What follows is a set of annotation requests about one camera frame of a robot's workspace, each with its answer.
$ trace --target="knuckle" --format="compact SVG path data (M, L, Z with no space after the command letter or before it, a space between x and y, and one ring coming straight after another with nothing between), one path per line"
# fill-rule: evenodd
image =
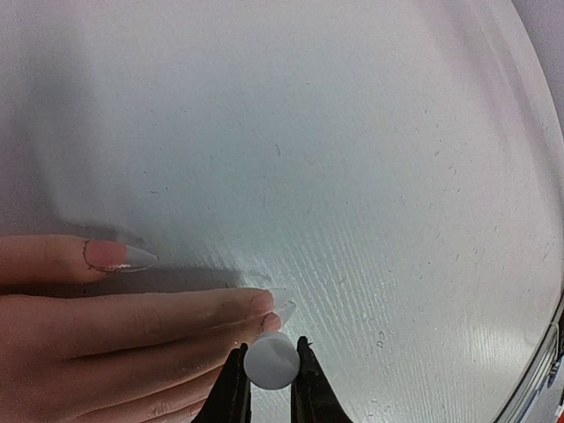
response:
M163 332L160 312L153 306L143 306L135 313L136 333L147 340L158 338Z
M60 409L55 405L46 405L44 400L44 392L42 389L45 387L43 383L36 381L37 387L25 390L26 394L22 395L24 389L19 389L14 392L17 397L25 397L26 401L23 407L19 407L18 419L12 421L21 421L22 423L55 423L61 421L62 415Z
M162 416L166 416L167 414L173 411L172 405L167 401L157 401L149 407L149 418L154 419Z
M246 309L238 301L220 301L212 310L211 326L218 327L229 323L244 321L249 318L249 314L250 309Z
M47 238L38 240L41 260L45 266L52 266L64 262L64 251L61 251L57 242Z
M188 375L192 375L195 369L185 360L174 360L170 366L168 380L171 383L184 382Z

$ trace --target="skin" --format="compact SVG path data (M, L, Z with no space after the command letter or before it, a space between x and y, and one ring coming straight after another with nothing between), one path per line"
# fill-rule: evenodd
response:
M0 287L107 277L85 262L86 242L0 238ZM122 259L121 244L109 251ZM0 296L0 415L21 423L186 421L234 347L279 329L272 309L271 294L257 289Z

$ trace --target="white nail tip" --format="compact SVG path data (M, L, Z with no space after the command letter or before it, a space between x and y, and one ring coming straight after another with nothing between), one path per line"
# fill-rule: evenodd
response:
M274 314L280 318L282 326L288 323L288 320L293 316L298 306L293 301L287 301L282 307L274 308Z
M143 249L126 245L126 264L124 271L140 271L153 266L159 261L159 258Z
M291 289L287 288L272 288L269 289L274 298L274 308L283 307L288 301L294 297Z

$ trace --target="almond-shaped nail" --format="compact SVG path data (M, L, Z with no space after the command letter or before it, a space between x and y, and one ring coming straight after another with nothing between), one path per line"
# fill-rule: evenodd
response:
M111 241L86 241L83 256L88 266L105 272L142 271L159 261L147 251Z
M274 308L274 314L280 318L280 328L284 327L284 325L288 323L288 320L290 320L290 317L293 316L297 307L298 306L296 306L295 302L288 301L281 307Z
M262 291L252 300L253 312L258 315L270 313L275 308L283 307L293 298L293 291L286 288L273 288Z
M284 305L293 299L295 293L288 288L272 288L269 289L274 299L274 308L284 307Z

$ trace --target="white painted surface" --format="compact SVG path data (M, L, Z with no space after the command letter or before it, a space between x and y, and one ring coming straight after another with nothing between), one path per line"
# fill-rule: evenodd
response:
M564 128L564 3L561 0L513 0L531 37L533 47L553 95L554 106ZM535 403L527 423L555 422L554 410L564 390L564 374L550 389L544 389Z
M3 8L5 233L111 226L291 287L287 333L355 421L494 418L563 250L561 133L511 4ZM257 394L288 421L287 392Z

